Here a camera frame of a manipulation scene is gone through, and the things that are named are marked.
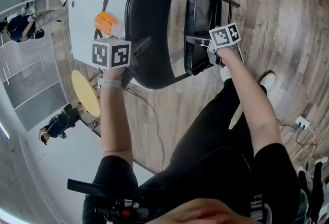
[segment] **power outlet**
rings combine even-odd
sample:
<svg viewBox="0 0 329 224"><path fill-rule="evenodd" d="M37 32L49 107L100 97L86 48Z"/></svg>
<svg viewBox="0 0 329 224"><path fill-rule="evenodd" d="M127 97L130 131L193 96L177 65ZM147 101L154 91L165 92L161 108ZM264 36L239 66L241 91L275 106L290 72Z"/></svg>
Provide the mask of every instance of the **power outlet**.
<svg viewBox="0 0 329 224"><path fill-rule="evenodd" d="M304 129L307 129L310 125L310 122L307 121L304 117L298 116L295 120L296 124L300 124L300 127L304 127Z"/></svg>

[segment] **yellow round object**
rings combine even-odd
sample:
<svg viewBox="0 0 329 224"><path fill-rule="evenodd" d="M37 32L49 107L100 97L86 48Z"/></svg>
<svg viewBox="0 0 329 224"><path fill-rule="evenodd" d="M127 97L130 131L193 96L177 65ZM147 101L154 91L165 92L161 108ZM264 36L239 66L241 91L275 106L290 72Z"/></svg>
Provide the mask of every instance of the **yellow round object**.
<svg viewBox="0 0 329 224"><path fill-rule="evenodd" d="M100 107L97 96L89 81L77 70L72 72L72 83L80 102L93 116L100 116Z"/></svg>

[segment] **wristband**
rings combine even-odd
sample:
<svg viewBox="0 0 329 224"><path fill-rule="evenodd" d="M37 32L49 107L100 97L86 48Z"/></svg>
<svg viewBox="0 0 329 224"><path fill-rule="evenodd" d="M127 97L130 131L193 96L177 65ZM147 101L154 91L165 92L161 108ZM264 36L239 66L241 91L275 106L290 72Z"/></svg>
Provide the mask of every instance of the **wristband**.
<svg viewBox="0 0 329 224"><path fill-rule="evenodd" d="M27 18L27 21L28 21L28 22L31 22L32 20L33 20L33 21L36 20L36 15L35 15L35 14L33 14L33 15L31 15L30 17Z"/></svg>
<svg viewBox="0 0 329 224"><path fill-rule="evenodd" d="M101 88L102 86L106 87L114 87L117 89L121 88L121 80L109 80L105 78L99 78L98 79L98 87Z"/></svg>

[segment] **black chair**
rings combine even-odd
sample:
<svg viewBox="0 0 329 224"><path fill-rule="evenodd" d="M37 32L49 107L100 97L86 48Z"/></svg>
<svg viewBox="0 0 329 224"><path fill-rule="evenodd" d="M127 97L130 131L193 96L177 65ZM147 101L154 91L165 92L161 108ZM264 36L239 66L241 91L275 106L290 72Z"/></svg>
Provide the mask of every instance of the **black chair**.
<svg viewBox="0 0 329 224"><path fill-rule="evenodd" d="M125 8L125 39L133 44L149 39L146 48L136 56L135 79L149 89L161 89L190 75L197 75L212 65L206 53L207 48L198 42L186 41L186 36L211 39L209 30L221 25L222 2L229 4L229 18L232 6L240 5L232 0L187 0L185 19L184 66L186 73L175 77L168 50L167 28L172 0L127 0Z"/></svg>

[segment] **white table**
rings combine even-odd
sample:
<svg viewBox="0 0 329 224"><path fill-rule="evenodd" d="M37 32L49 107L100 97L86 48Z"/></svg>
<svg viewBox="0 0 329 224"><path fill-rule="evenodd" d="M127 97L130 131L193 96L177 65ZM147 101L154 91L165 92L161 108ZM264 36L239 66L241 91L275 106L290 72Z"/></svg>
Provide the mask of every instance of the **white table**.
<svg viewBox="0 0 329 224"><path fill-rule="evenodd" d="M127 0L109 0L106 8L107 12L115 15L123 24L126 2ZM68 0L68 5L73 57L88 63L92 56L91 41L94 40L95 17L102 11L103 0ZM121 36L124 36L124 26L118 37Z"/></svg>

